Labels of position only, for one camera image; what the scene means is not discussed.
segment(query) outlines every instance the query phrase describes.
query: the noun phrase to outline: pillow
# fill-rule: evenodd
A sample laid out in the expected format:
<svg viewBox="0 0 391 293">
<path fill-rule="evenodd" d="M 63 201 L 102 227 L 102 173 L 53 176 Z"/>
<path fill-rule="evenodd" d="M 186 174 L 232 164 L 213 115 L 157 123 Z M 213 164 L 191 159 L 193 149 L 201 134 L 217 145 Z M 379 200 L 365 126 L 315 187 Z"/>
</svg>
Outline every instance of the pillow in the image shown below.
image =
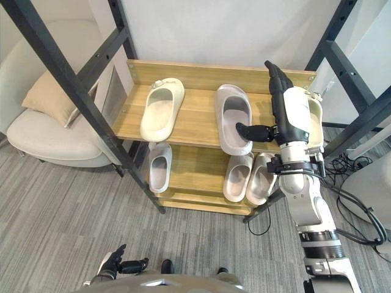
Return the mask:
<svg viewBox="0 0 391 293">
<path fill-rule="evenodd" d="M 94 84 L 90 93 L 94 92 L 96 86 L 97 83 Z M 56 119 L 66 128 L 79 115 L 78 108 L 48 70 L 28 91 L 22 106 L 43 112 Z"/>
</svg>

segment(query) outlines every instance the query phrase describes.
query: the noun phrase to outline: wooden shoe rack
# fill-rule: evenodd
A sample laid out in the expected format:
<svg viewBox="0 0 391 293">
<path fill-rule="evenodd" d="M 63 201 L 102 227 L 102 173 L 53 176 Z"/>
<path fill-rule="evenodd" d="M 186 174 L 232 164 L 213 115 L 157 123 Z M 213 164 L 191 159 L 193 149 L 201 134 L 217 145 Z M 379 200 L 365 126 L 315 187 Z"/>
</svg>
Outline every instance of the wooden shoe rack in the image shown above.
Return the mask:
<svg viewBox="0 0 391 293">
<path fill-rule="evenodd" d="M 129 60 L 134 87 L 125 101 L 113 130 L 121 139 L 142 140 L 140 122 L 145 102 L 158 79 L 178 78 L 185 86 L 174 130 L 167 139 L 172 147 L 169 188 L 155 194 L 163 206 L 248 215 L 255 207 L 246 199 L 232 203 L 225 199 L 222 188 L 229 155 L 219 146 L 214 94 L 222 84 L 235 84 L 248 95 L 252 124 L 273 125 L 269 73 L 265 69 L 223 67 L 183 63 Z M 308 87 L 315 77 L 312 71 L 284 70 L 294 85 Z M 254 153 L 278 153 L 275 142 L 255 143 Z"/>
</svg>

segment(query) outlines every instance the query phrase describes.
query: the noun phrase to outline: slipper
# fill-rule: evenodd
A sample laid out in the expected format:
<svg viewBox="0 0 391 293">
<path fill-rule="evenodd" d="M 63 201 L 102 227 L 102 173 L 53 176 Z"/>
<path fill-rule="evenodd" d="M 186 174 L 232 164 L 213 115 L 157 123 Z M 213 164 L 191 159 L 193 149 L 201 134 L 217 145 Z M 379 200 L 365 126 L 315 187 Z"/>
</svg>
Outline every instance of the slipper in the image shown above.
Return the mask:
<svg viewBox="0 0 391 293">
<path fill-rule="evenodd" d="M 237 203 L 246 194 L 254 155 L 231 156 L 225 174 L 223 193 L 226 199 Z"/>
<path fill-rule="evenodd" d="M 322 127 L 322 106 L 321 98 L 316 93 L 311 93 L 308 96 L 308 105 L 311 116 L 311 130 L 308 140 L 308 147 L 315 148 L 323 146 L 323 127 Z"/>
<path fill-rule="evenodd" d="M 235 85 L 223 84 L 216 92 L 215 109 L 221 149 L 232 156 L 250 153 L 252 142 L 236 130 L 237 122 L 251 125 L 251 107 L 246 93 Z"/>
<path fill-rule="evenodd" d="M 255 159 L 246 197 L 249 202 L 260 206 L 264 204 L 276 183 L 277 175 L 268 172 L 267 162 L 271 162 L 273 154 L 261 153 Z"/>
<path fill-rule="evenodd" d="M 166 143 L 157 143 L 149 153 L 149 189 L 160 194 L 167 190 L 170 181 L 172 150 Z"/>
<path fill-rule="evenodd" d="M 162 142 L 170 136 L 184 95 L 179 79 L 165 78 L 152 84 L 140 125 L 144 140 Z"/>
</svg>

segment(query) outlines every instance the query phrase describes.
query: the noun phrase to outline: floor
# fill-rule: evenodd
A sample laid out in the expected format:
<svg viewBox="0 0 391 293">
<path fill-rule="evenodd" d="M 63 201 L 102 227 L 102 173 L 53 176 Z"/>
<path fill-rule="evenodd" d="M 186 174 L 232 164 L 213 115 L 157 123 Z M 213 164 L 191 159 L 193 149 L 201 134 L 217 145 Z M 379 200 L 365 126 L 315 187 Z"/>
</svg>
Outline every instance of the floor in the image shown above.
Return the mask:
<svg viewBox="0 0 391 293">
<path fill-rule="evenodd" d="M 380 148 L 389 150 L 386 144 Z M 322 194 L 337 226 L 350 230 L 334 195 L 324 189 Z M 0 291 L 74 291 L 96 274 L 107 251 L 125 243 L 123 259 L 149 257 L 152 269 L 166 258 L 177 273 L 190 275 L 211 276 L 224 266 L 249 292 L 303 292 L 303 254 L 285 199 L 270 210 L 271 229 L 260 237 L 251 235 L 241 216 L 181 209 L 161 215 L 130 175 L 121 179 L 111 166 L 41 163 L 5 143 L 0 146 Z M 354 222 L 372 233 L 365 222 Z M 250 224 L 263 230 L 267 215 Z M 363 292 L 391 292 L 391 264 L 371 248 L 342 242 Z"/>
</svg>

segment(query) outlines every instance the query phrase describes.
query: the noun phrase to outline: metal bar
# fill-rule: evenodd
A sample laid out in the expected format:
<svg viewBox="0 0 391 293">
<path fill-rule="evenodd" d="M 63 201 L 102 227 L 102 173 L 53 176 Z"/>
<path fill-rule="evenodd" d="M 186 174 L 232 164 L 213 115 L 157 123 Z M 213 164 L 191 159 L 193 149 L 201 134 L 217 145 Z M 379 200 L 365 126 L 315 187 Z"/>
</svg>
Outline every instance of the metal bar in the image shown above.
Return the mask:
<svg viewBox="0 0 391 293">
<path fill-rule="evenodd" d="M 149 190 L 148 184 L 141 180 L 141 174 L 131 162 L 130 157 L 122 147 L 121 141 L 115 136 L 111 127 L 90 99 L 87 90 L 76 77 L 75 72 L 52 38 L 31 1 L 0 0 L 0 3 L 56 81 L 121 162 L 123 168 L 129 171 L 135 182 L 159 211 L 162 214 L 165 213 L 164 207 L 159 204 L 158 199 Z"/>
<path fill-rule="evenodd" d="M 126 29 L 126 34 L 128 35 L 127 40 L 123 43 L 123 48 L 125 49 L 126 56 L 128 59 L 138 59 L 136 48 L 134 47 L 134 42 L 132 35 L 130 33 L 130 27 L 126 20 L 126 15 L 123 10 L 121 0 L 108 0 L 109 6 L 111 9 L 112 16 L 114 17 L 115 25 L 117 28 L 124 27 Z"/>
<path fill-rule="evenodd" d="M 358 113 L 376 100 L 374 94 L 336 42 L 324 41 L 321 50 Z"/>
<path fill-rule="evenodd" d="M 337 35 L 341 31 L 345 21 L 348 19 L 354 5 L 357 0 L 341 0 L 337 9 L 334 12 L 332 19 L 329 22 L 322 38 L 320 39 L 318 46 L 314 50 L 311 59 L 309 60 L 305 70 L 316 71 L 323 61 L 324 54 L 321 51 L 321 46 L 324 41 L 334 41 Z"/>
<path fill-rule="evenodd" d="M 331 127 L 331 128 L 346 128 L 349 126 L 349 124 L 343 124 L 343 123 L 333 123 L 333 122 L 322 122 L 323 127 Z M 371 131 L 373 132 L 380 132 L 382 131 L 382 127 L 375 127 Z"/>
<path fill-rule="evenodd" d="M 391 86 L 324 148 L 324 156 L 337 156 L 391 115 Z"/>
<path fill-rule="evenodd" d="M 144 162 L 145 156 L 149 153 L 148 142 L 141 142 L 139 149 L 137 150 L 136 157 L 134 158 L 134 165 L 140 168 Z"/>
<path fill-rule="evenodd" d="M 125 40 L 126 30 L 124 28 L 114 29 L 111 35 L 79 71 L 77 77 L 86 90 L 90 90 Z"/>
<path fill-rule="evenodd" d="M 134 160 L 134 158 L 136 157 L 136 154 L 137 154 L 137 150 L 139 149 L 139 146 L 140 146 L 140 141 L 138 140 L 134 140 L 132 142 L 132 145 L 130 146 L 130 149 L 129 149 L 129 157 Z"/>
<path fill-rule="evenodd" d="M 251 214 L 247 215 L 244 217 L 243 219 L 243 223 L 248 223 L 250 222 L 252 219 L 254 219 L 256 216 L 258 216 L 259 214 L 261 214 L 263 211 L 267 210 L 268 208 L 270 208 L 274 203 L 277 203 L 281 198 L 283 198 L 285 196 L 285 194 L 283 194 L 283 192 L 281 191 L 281 189 L 277 189 L 275 192 L 273 192 L 268 200 L 266 201 L 266 203 L 260 205 L 260 206 L 257 206 L 256 208 L 254 208 L 252 211 L 251 211 Z"/>
</svg>

